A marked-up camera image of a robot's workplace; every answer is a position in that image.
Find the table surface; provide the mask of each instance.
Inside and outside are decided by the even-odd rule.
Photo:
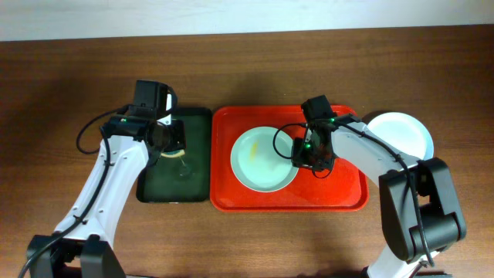
[[[354,29],[0,43],[0,276],[76,200],[95,157],[75,137],[129,103],[136,79],[184,106],[298,104],[326,94],[363,116],[422,121],[451,169],[468,226],[436,260],[457,277],[494,273],[494,26]],[[83,145],[97,146],[96,128]],[[129,274],[312,276],[360,271],[384,247],[377,187],[359,212],[225,214],[210,202],[143,204],[135,186],[115,252]]]

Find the plate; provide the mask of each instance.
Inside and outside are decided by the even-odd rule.
[[[427,160],[434,155],[434,142],[424,124],[414,117],[390,112],[370,121],[368,128],[379,138],[406,154]]]
[[[236,178],[247,188],[257,192],[275,192],[286,187],[296,177],[298,168],[289,159],[280,157],[272,146],[277,129],[256,127],[246,131],[234,143],[230,162]],[[292,138],[280,131],[276,148],[290,156]]]

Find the red tray rim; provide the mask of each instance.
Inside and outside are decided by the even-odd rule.
[[[215,178],[214,175],[212,174],[213,169],[216,169],[218,167],[218,162],[214,159],[214,154],[218,150],[218,145],[215,144],[215,139],[216,139],[216,134],[218,133],[218,120],[217,118],[224,115],[223,111],[232,109],[232,108],[263,108],[263,109],[269,109],[269,108],[281,108],[281,107],[299,107],[299,105],[231,105],[231,106],[225,106],[221,107],[218,110],[215,111],[213,115],[213,121],[212,121],[212,127],[211,127],[211,176],[210,176],[210,186],[209,186],[209,199],[211,203],[213,204],[214,207],[217,208],[217,210],[221,212],[355,212],[358,210],[361,210],[367,202],[369,202],[369,188],[367,184],[367,177],[362,173],[362,171],[359,171],[359,179],[360,179],[360,190],[362,192],[360,196],[360,200],[353,206],[351,207],[322,207],[322,206],[317,206],[317,207],[299,207],[299,208],[292,208],[292,207],[276,207],[276,208],[224,208],[221,205],[219,205],[216,201],[216,194],[215,194]],[[338,108],[341,107],[343,109],[349,110],[353,115],[357,115],[355,111],[346,105],[341,105],[341,104],[332,104],[331,107],[333,108]]]

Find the wood grain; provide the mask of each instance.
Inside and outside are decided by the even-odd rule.
[[[130,102],[136,79],[213,110],[325,93],[361,116],[417,117],[468,225],[436,270],[494,273],[494,26],[478,25],[0,43],[0,276],[15,276],[32,236],[50,234],[73,204],[95,160],[77,152],[77,132]],[[83,144],[99,140],[93,129]],[[352,213],[225,214],[210,202],[142,204],[134,189],[114,247],[129,274],[309,276],[360,271],[383,246],[370,184]]]

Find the white bowl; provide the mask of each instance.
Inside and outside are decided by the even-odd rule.
[[[289,159],[280,157],[272,147],[277,129],[256,127],[246,131],[232,148],[230,162],[236,178],[247,188],[257,192],[275,192],[286,187],[295,178],[298,168]],[[280,131],[276,148],[290,156],[293,140]]]
[[[434,142],[425,126],[414,117],[390,112],[370,121],[368,128],[379,138],[405,154],[427,160],[434,155]]]

